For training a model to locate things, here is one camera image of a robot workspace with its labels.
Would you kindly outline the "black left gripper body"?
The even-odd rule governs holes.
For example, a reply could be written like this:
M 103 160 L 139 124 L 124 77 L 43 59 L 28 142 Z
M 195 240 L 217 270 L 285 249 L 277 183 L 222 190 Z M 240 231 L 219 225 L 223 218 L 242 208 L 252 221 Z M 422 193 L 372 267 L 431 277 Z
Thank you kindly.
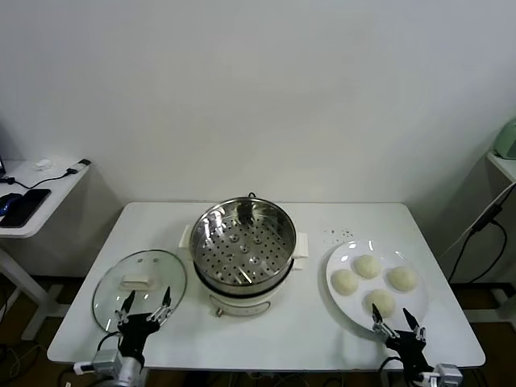
M 160 329 L 160 323 L 150 313 L 131 314 L 126 322 L 119 324 L 122 341 L 119 351 L 123 357 L 143 358 L 145 343 L 149 335 Z

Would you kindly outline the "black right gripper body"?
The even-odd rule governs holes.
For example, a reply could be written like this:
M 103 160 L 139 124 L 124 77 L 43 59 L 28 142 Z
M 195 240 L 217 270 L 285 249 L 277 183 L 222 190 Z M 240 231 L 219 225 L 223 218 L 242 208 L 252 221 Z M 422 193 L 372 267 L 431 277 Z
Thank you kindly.
M 421 377 L 424 372 L 432 372 L 422 351 L 426 346 L 424 340 L 416 338 L 412 331 L 396 331 L 396 337 L 385 341 L 388 349 L 394 350 L 400 357 L 406 377 Z

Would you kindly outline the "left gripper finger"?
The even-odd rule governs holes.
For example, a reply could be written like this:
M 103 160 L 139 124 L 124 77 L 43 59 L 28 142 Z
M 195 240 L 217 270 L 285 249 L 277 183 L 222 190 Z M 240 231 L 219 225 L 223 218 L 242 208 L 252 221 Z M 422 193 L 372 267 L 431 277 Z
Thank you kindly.
M 147 321 L 158 323 L 159 325 L 164 325 L 173 311 L 171 303 L 171 289 L 168 286 L 164 293 L 161 305 L 147 317 Z
M 128 315 L 131 310 L 132 304 L 135 300 L 135 291 L 132 290 L 130 294 L 123 301 L 122 306 L 115 311 L 115 316 L 117 318 L 117 324 L 122 325 L 128 321 Z

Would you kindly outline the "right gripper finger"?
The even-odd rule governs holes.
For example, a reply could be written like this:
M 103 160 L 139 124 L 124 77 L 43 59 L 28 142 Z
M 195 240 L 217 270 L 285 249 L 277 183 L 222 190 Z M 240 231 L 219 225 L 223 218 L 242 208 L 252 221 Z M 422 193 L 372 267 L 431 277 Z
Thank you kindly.
M 410 328 L 410 331 L 407 333 L 408 340 L 414 343 L 426 343 L 426 328 L 420 326 L 417 319 L 406 308 L 402 310 Z
M 372 304 L 372 319 L 373 326 L 372 330 L 374 333 L 379 335 L 382 339 L 398 339 L 399 334 L 391 328 L 386 322 L 384 322 L 380 311 L 377 306 Z

